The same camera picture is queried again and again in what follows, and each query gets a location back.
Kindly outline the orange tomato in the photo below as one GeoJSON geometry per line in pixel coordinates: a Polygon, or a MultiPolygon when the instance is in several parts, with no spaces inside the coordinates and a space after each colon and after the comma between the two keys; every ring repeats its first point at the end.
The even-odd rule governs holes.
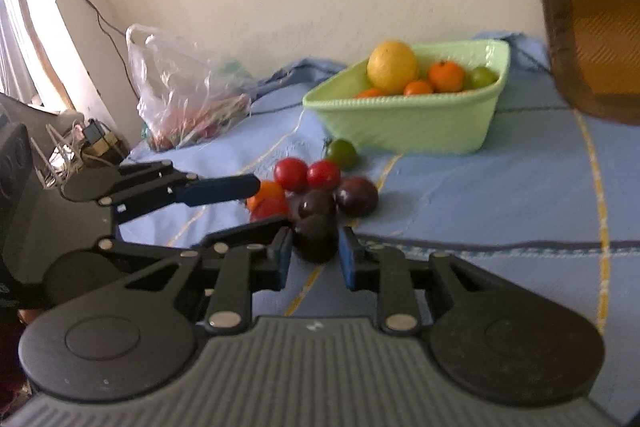
{"type": "Polygon", "coordinates": [[[287,216],[290,213],[282,186],[270,180],[260,182],[258,192],[247,199],[245,206],[252,222],[274,216],[287,216]]]}

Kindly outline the dark purple plum back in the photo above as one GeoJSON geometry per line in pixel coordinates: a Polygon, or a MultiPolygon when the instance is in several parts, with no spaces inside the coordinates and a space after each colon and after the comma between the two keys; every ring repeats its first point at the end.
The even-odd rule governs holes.
{"type": "Polygon", "coordinates": [[[344,215],[364,217],[378,207],[378,189],[369,179],[353,176],[337,187],[335,200],[344,215]]]}

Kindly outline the dark purple plum front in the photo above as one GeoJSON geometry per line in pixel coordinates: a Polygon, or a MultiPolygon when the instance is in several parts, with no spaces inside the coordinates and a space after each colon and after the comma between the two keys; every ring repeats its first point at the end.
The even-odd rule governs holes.
{"type": "Polygon", "coordinates": [[[310,216],[324,216],[334,219],[336,216],[336,202],[332,193],[324,190],[310,190],[299,199],[297,216],[305,219],[310,216]]]}

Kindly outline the red tomato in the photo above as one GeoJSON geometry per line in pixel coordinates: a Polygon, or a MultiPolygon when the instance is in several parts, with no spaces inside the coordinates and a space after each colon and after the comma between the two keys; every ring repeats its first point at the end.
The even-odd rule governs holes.
{"type": "Polygon", "coordinates": [[[273,167],[273,180],[283,190],[300,194],[308,187],[307,170],[305,161],[295,157],[283,158],[273,167]]]}
{"type": "Polygon", "coordinates": [[[307,169],[307,183],[311,190],[333,191],[341,183],[341,169],[335,162],[322,159],[307,169]]]}

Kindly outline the orange mandarin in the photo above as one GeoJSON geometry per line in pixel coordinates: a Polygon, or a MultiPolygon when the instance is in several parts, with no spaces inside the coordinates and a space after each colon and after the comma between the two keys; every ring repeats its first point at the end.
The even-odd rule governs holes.
{"type": "Polygon", "coordinates": [[[430,95],[435,92],[434,87],[427,80],[418,79],[407,84],[402,91],[405,96],[430,95]]]}
{"type": "Polygon", "coordinates": [[[357,100],[361,100],[362,98],[381,98],[381,96],[386,96],[387,93],[378,88],[369,88],[359,92],[356,95],[357,100]]]}

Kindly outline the large orange with stem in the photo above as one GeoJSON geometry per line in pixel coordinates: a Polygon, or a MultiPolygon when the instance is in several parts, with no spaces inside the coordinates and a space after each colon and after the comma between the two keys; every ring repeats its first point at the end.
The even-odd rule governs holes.
{"type": "Polygon", "coordinates": [[[439,61],[430,66],[427,79],[436,92],[456,93],[463,89],[465,71],[454,61],[439,61]]]}

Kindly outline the large yellow grapefruit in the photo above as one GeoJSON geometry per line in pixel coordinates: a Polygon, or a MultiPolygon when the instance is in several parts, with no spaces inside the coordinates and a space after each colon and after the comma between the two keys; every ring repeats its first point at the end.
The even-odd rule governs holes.
{"type": "Polygon", "coordinates": [[[370,54],[367,76],[373,87],[386,94],[401,94],[407,84],[418,79],[419,62],[407,43],[385,41],[370,54]]]}

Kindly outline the green lime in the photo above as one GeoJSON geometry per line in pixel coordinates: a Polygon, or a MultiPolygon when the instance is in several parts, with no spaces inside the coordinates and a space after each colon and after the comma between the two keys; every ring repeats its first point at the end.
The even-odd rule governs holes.
{"type": "Polygon", "coordinates": [[[465,78],[465,88],[480,90],[491,86],[499,79],[499,75],[487,66],[476,66],[469,70],[465,78]]]}

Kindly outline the cluttered side table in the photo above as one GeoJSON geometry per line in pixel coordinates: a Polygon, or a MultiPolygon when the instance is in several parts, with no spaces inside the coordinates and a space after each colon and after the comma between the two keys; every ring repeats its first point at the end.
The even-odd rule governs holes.
{"type": "Polygon", "coordinates": [[[87,168],[121,164],[125,138],[104,122],[74,110],[55,114],[1,97],[1,185],[8,188],[28,169],[43,187],[64,184],[87,168]]]}

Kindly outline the clear plastic bag of fruit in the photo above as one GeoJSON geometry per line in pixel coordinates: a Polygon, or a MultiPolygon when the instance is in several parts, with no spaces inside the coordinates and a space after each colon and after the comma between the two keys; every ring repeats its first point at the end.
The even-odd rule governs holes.
{"type": "Polygon", "coordinates": [[[127,28],[126,45],[142,136],[154,152],[213,140],[250,113],[257,80],[235,58],[140,24],[127,28]]]}

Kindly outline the green tomato with stem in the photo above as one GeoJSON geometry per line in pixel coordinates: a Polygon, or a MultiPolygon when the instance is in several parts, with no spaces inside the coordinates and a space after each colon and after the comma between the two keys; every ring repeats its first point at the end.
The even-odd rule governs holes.
{"type": "Polygon", "coordinates": [[[342,170],[355,168],[360,161],[356,148],[352,143],[343,139],[335,139],[326,143],[324,158],[334,162],[342,170]]]}

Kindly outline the light green plastic basin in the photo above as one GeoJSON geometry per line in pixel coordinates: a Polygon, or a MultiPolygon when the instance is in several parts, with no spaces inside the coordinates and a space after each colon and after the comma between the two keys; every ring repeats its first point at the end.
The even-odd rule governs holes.
{"type": "Polygon", "coordinates": [[[465,70],[486,66],[496,82],[461,93],[359,98],[367,88],[367,63],[362,61],[311,89],[303,106],[314,112],[334,138],[356,147],[396,154],[464,155],[485,142],[498,98],[506,87],[510,46],[503,40],[480,39],[421,43],[413,47],[421,68],[451,60],[465,70]]]}

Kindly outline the blue checked bed sheet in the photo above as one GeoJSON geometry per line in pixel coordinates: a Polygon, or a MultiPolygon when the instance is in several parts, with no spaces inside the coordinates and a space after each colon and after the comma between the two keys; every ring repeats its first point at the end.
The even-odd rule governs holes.
{"type": "MultiPolygon", "coordinates": [[[[359,172],[381,202],[354,224],[397,243],[442,243],[518,285],[573,308],[599,326],[606,359],[592,399],[626,424],[639,412],[639,128],[571,110],[549,75],[544,45],[506,37],[515,64],[483,147],[465,156],[362,152],[359,172]]],[[[261,83],[280,88],[221,138],[132,161],[169,159],[206,178],[271,178],[285,156],[322,157],[326,132],[302,107],[306,92],[341,64],[303,58],[261,83]]],[[[248,220],[240,202],[171,205],[120,228],[132,243],[184,247],[248,220]]],[[[254,297],[258,315],[374,315],[374,296],[346,289],[337,260],[292,260],[284,291],[254,297]]]]}

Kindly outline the brown woven seat cushion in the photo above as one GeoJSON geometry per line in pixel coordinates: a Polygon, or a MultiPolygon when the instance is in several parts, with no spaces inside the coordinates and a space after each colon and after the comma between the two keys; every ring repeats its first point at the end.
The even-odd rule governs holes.
{"type": "Polygon", "coordinates": [[[571,106],[639,122],[639,0],[542,0],[551,72],[571,106]]]}

